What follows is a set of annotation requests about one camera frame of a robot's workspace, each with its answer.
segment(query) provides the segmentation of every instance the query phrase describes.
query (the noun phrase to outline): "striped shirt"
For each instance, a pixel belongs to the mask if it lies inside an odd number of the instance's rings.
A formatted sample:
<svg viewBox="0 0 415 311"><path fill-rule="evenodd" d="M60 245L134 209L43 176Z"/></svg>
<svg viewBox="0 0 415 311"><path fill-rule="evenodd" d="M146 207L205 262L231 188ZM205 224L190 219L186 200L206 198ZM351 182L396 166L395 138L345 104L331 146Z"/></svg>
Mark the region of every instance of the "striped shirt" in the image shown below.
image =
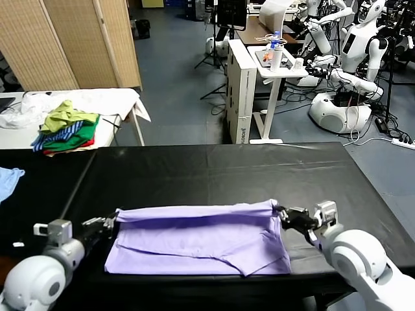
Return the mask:
<svg viewBox="0 0 415 311"><path fill-rule="evenodd" d="M84 121L76 121L67 128L62 128L56 133L52 134L39 134L38 138L32 143L33 151L40 151L43 149L45 143L49 141L68 141L74 134L76 134L82 127Z"/></svg>

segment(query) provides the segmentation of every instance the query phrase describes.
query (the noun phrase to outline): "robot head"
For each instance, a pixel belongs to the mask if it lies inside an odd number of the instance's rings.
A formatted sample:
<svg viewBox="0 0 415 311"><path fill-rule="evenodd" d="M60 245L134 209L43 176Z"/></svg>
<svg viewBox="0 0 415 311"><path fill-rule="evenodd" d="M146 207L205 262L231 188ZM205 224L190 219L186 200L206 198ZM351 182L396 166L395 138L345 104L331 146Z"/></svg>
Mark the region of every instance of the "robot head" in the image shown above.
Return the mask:
<svg viewBox="0 0 415 311"><path fill-rule="evenodd" d="M359 12L359 21L361 24L367 24L371 21L376 21L377 18L382 14L382 9L385 6L386 0L365 0L362 8L368 8L364 10L360 10Z"/></svg>

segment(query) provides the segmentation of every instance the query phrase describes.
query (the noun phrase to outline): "white cloth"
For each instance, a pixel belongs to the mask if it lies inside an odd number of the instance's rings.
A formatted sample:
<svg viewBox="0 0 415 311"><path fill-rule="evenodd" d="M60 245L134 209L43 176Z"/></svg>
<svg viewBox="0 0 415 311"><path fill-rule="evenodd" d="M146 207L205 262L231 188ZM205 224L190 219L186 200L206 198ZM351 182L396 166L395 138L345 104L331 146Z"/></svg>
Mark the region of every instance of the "white cloth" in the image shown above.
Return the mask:
<svg viewBox="0 0 415 311"><path fill-rule="evenodd" d="M76 89L45 93L26 94L21 104L0 114L0 128L25 128L31 124L43 124L47 114L64 100L72 100L73 108L100 115L119 115L122 120L130 110L151 122L140 96L133 89Z"/></svg>

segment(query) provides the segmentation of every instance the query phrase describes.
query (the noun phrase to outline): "humanoid robot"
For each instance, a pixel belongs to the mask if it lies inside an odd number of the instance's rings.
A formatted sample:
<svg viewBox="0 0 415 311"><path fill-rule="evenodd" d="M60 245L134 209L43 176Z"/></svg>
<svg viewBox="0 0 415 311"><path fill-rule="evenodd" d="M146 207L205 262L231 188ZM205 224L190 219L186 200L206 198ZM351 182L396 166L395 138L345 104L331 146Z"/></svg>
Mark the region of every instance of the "humanoid robot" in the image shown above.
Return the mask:
<svg viewBox="0 0 415 311"><path fill-rule="evenodd" d="M374 80L388 48L387 40L377 35L381 27L377 27L376 21L384 5L385 0L373 2L361 23L352 24L348 30L342 30L346 37L341 48L340 68L322 71L316 65L311 66L312 75L317 73L316 75L326 76L330 81L339 82L350 91L346 99L342 99L337 92L321 93L314 98L309 115L325 130L334 133L361 131L372 112L365 102L377 100L383 94L383 89L374 83ZM357 68L367 57L366 78L361 78L357 75ZM327 57L326 63L334 64L336 58Z"/></svg>
<svg viewBox="0 0 415 311"><path fill-rule="evenodd" d="M339 63L340 59L335 55L328 55L331 51L331 45L326 37L322 26L331 23L332 21L339 21L340 18L353 14L353 10L346 6L343 0L332 0L332 3L339 9L339 11L319 18L319 8L321 0L307 0L307 9L301 14L307 14L305 19L305 26L307 27L307 35L305 36L303 47L300 52L300 57L314 67L327 67ZM299 79L289 79L288 81L297 86L313 87L317 86L319 78L309 75Z"/></svg>

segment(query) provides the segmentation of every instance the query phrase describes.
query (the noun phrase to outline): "folded clothing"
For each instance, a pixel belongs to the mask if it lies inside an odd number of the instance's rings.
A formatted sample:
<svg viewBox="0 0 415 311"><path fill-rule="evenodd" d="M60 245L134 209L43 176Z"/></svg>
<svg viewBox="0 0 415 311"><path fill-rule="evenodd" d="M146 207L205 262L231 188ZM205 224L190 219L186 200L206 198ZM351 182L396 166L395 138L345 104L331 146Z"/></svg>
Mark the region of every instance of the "folded clothing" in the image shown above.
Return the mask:
<svg viewBox="0 0 415 311"><path fill-rule="evenodd" d="M78 148L93 139L98 122L99 116L94 123L84 122L79 131L74 133L67 141L47 141L43 144L43 149L58 152Z"/></svg>
<svg viewBox="0 0 415 311"><path fill-rule="evenodd" d="M70 100L63 101L56 109L52 110L45 119L40 131L44 134L55 133L62 128L67 128L76 121L96 123L96 113L86 113L74 110Z"/></svg>
<svg viewBox="0 0 415 311"><path fill-rule="evenodd" d="M40 151L43 149L45 143L49 141L67 141L71 138L75 133L81 129L84 121L76 121L74 124L68 126L67 128L62 128L58 130L56 133L51 133L49 135L45 135L43 133L39 134L38 138L32 143L33 151Z"/></svg>
<svg viewBox="0 0 415 311"><path fill-rule="evenodd" d="M43 154L46 155L46 156L51 156L52 157L55 154L66 154L68 152L78 151L78 149L80 149L80 150L88 150L87 147L92 146L94 143L95 143L95 138L92 137L92 139L90 139L86 143L80 145L78 148L71 149L71 150L65 150L65 151L57 151L57 152L53 152L53 151L50 151L50 150L44 150L43 151Z"/></svg>
<svg viewBox="0 0 415 311"><path fill-rule="evenodd" d="M117 210L105 263L122 274L290 273L276 200L255 204Z"/></svg>
<svg viewBox="0 0 415 311"><path fill-rule="evenodd" d="M25 174L24 170L0 167L0 203L7 199L16 188L19 178Z"/></svg>

